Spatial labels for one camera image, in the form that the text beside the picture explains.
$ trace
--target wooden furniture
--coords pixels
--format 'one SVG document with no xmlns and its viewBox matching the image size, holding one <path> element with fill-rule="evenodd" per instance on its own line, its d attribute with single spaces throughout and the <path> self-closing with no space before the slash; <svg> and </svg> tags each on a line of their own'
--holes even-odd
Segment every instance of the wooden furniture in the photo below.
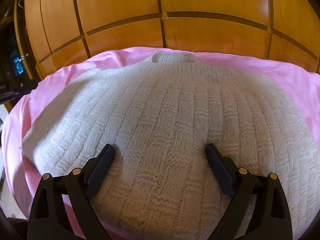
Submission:
<svg viewBox="0 0 320 240">
<path fill-rule="evenodd" d="M 25 0 L 25 17 L 41 78 L 132 46 L 319 68 L 320 20 L 307 0 Z"/>
</svg>

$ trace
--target ribbed knit pattern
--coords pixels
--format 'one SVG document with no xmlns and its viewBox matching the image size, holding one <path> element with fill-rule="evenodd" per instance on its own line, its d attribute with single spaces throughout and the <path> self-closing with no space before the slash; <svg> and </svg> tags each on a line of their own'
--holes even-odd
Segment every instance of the ribbed knit pattern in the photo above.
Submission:
<svg viewBox="0 0 320 240">
<path fill-rule="evenodd" d="M 92 200 L 100 219 L 145 239 L 193 240 L 207 239 L 229 203 L 205 158 L 210 142 L 238 167 L 278 174 L 294 233 L 308 227 L 320 208 L 319 152 L 295 105 L 265 76 L 191 54 L 84 73 L 41 113 L 23 153 L 60 176 L 112 144 Z"/>
</svg>

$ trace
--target pink blanket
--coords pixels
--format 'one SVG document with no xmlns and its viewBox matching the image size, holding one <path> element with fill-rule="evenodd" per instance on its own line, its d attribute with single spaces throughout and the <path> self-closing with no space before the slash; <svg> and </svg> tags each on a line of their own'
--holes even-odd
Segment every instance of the pink blanket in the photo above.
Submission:
<svg viewBox="0 0 320 240">
<path fill-rule="evenodd" d="M 154 52 L 181 52 L 164 48 L 134 47 L 111 50 L 98 54 L 83 63 L 58 70 L 39 83 L 37 89 L 24 96 L 12 109 L 4 122 L 2 145 L 5 173 L 9 188 L 23 214 L 28 217 L 33 196 L 41 175 L 36 167 L 23 156 L 21 143 L 42 110 L 69 84 L 91 68 L 120 68 L 144 60 Z M 308 73 L 291 63 L 262 60 L 220 53 L 194 53 L 203 64 L 228 66 L 256 74 L 264 74 L 278 83 L 295 102 L 315 141 L 320 146 L 320 75 Z M 70 206 L 67 206 L 75 232 L 81 235 Z M 120 239 L 112 234 L 113 239 Z"/>
</svg>

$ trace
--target metal rivet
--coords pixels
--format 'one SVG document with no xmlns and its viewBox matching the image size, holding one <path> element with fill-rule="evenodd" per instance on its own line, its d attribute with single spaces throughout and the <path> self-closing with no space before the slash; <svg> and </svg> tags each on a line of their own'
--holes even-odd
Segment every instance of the metal rivet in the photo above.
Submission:
<svg viewBox="0 0 320 240">
<path fill-rule="evenodd" d="M 80 168 L 75 168 L 75 169 L 72 171 L 72 174 L 73 174 L 73 175 L 78 175 L 80 172 L 81 172 L 81 169 L 80 169 Z"/>
<path fill-rule="evenodd" d="M 240 168 L 240 169 L 239 169 L 239 172 L 240 172 L 241 174 L 243 174 L 243 175 L 245 175 L 245 174 L 248 173 L 248 171 L 247 171 L 246 168 Z"/>
<path fill-rule="evenodd" d="M 275 173 L 270 173 L 270 178 L 271 178 L 271 179 L 277 179 L 278 176 L 277 176 L 277 174 L 275 174 Z"/>
<path fill-rule="evenodd" d="M 42 179 L 49 179 L 50 178 L 50 174 L 46 173 L 42 176 Z"/>
</svg>

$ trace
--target white knit sweater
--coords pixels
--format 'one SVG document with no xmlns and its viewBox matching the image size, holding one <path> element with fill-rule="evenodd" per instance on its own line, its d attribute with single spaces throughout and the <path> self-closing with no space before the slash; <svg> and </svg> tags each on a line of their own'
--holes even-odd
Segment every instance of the white knit sweater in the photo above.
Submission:
<svg viewBox="0 0 320 240">
<path fill-rule="evenodd" d="M 114 163 L 92 200 L 100 219 L 132 239 L 193 240 L 207 239 L 229 203 L 205 158 L 210 142 L 238 167 L 278 174 L 293 232 L 308 227 L 320 208 L 319 152 L 295 105 L 265 76 L 191 54 L 84 73 L 40 114 L 23 152 L 60 176 L 112 144 Z"/>
</svg>

